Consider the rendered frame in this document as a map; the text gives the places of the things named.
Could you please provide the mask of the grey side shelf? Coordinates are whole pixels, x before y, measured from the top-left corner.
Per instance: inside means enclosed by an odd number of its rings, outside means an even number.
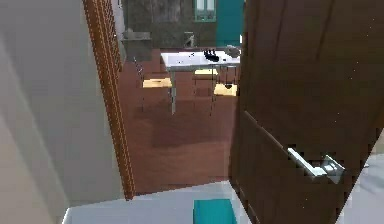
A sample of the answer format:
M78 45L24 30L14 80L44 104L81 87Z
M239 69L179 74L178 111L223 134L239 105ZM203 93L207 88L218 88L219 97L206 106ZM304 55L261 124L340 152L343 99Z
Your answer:
M152 58L152 38L149 32L135 32L128 28L123 33L126 59L130 62L137 60L150 61Z

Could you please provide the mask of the orange wooden door frame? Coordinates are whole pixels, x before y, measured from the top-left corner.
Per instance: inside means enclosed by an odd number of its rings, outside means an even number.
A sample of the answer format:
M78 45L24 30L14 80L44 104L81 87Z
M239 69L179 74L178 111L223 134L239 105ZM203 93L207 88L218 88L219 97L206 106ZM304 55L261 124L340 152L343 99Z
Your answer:
M124 198L131 200L135 195L135 186L118 94L118 80L123 63L116 36L112 2L111 0L82 0L82 3Z

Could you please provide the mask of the green framed window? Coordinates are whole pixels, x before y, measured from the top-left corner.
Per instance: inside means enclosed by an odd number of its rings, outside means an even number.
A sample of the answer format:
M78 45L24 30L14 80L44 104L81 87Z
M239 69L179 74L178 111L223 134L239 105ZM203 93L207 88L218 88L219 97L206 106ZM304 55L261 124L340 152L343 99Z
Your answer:
M196 22L215 22L216 0L194 0L194 20Z

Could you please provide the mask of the black object on table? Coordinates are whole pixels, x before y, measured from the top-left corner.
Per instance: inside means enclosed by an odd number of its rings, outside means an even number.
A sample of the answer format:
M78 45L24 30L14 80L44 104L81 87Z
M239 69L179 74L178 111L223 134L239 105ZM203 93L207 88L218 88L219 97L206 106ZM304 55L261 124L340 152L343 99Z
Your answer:
M219 61L219 57L215 54L215 52L213 52L211 50L204 50L203 53L204 53L204 56L207 60L212 61L212 62L218 62Z

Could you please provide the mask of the grey kettle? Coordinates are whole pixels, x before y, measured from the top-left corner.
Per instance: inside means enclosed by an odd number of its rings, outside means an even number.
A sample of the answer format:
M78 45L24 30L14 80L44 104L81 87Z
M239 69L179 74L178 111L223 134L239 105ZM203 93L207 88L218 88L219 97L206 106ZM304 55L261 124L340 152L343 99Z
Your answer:
M232 58L237 58L241 55L241 50L233 45L227 45L224 52Z

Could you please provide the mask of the white dining table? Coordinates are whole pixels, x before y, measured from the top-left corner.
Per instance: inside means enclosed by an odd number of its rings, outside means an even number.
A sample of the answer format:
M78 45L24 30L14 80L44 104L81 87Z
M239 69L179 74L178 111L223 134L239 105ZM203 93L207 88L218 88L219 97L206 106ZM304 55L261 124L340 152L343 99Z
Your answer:
M161 59L171 80L171 114L176 112L176 73L190 72L200 69L213 69L218 67L239 66L240 57L232 58L224 51L216 51L219 57L217 62L205 58L202 51L180 51L161 53Z

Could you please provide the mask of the teal cloth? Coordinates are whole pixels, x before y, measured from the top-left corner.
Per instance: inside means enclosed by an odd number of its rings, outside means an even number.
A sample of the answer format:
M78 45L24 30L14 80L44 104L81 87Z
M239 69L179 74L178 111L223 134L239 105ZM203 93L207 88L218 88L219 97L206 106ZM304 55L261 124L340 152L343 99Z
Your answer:
M237 224L229 199L195 200L193 224Z

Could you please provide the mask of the dark brown room door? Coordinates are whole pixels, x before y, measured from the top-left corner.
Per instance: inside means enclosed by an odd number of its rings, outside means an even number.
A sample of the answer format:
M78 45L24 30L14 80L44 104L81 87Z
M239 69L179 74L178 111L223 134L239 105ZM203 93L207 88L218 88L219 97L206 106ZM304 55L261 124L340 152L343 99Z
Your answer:
M336 224L384 129L384 0L246 0L230 181L250 224ZM325 155L338 184L312 179Z

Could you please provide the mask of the yellow seat chair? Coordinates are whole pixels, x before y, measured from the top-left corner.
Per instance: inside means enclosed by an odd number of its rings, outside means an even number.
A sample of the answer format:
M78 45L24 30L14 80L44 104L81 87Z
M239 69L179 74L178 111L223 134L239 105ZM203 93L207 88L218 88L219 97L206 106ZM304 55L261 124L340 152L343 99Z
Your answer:
M219 97L235 97L238 89L238 67L219 66L212 69L212 103Z
M209 81L210 82L210 96L212 99L215 98L214 96L214 90L217 83L218 78L218 72L216 69L198 69L194 71L194 74L192 76L192 80L194 81L194 84L197 84L198 81Z
M167 89L169 98L172 98L172 81L170 77L152 78L151 74L147 74L143 65L133 57L133 63L137 74L136 88L140 89L141 97L141 110L144 110L145 96L143 91L145 89Z

